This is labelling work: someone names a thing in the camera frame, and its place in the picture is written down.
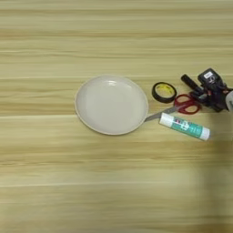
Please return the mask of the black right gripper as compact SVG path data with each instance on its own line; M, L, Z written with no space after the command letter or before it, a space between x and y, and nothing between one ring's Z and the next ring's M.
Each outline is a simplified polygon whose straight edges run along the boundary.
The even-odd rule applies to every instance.
M207 83L207 86L200 86L197 91L190 92L190 96L200 104L206 104L216 112L228 110L227 95L233 91L233 88L227 86L224 82Z

